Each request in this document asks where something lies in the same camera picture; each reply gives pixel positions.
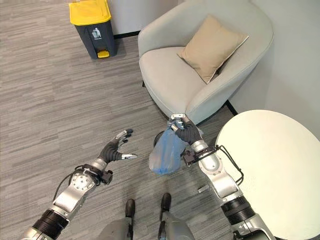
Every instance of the chair seat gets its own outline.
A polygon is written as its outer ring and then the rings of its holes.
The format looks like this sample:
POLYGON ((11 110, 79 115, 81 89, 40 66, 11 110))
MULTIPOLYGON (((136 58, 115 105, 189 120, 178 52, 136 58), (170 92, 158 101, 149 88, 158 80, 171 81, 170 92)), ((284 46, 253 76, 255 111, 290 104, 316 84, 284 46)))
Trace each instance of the chair seat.
POLYGON ((184 113, 188 103, 206 86, 197 72, 177 55, 182 48, 150 50, 139 61, 146 88, 167 116, 184 113))

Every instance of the yellow lid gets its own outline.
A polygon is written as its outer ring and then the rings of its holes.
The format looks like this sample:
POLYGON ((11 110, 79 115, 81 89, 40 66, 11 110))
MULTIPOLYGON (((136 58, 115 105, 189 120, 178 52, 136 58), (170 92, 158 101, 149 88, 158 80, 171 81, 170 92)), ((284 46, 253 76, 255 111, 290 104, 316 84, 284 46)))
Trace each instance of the yellow lid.
POLYGON ((107 0, 69 3, 70 22, 77 26, 105 23, 111 19, 107 0))

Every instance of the beige cushion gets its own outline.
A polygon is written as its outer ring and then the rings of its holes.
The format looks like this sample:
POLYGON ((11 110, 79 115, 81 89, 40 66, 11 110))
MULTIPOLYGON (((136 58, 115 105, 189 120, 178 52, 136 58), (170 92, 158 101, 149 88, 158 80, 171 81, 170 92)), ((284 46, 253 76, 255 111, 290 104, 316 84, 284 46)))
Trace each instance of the beige cushion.
POLYGON ((208 15, 199 30, 178 53, 207 84, 214 77, 217 69, 247 39, 247 34, 226 29, 212 15, 208 15))

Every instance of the blue plastic bag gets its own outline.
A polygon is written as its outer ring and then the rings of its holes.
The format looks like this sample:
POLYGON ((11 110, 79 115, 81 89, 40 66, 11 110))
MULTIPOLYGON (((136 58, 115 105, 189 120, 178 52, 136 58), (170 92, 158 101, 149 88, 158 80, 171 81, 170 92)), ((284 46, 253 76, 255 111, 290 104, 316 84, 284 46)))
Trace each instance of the blue plastic bag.
POLYGON ((187 143, 182 141, 175 132, 168 127, 156 143, 149 156, 149 168, 152 172, 164 175, 180 168, 181 153, 187 143))

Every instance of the wall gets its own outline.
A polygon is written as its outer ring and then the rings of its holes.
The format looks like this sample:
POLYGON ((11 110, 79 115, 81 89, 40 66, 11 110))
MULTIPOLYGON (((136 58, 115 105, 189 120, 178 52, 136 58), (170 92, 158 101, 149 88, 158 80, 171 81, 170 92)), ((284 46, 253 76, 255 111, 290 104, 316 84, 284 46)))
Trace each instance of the wall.
POLYGON ((274 42, 230 102, 238 113, 283 113, 320 139, 320 1, 252 2, 271 19, 274 42))
POLYGON ((114 34, 140 31, 180 0, 108 0, 114 34))

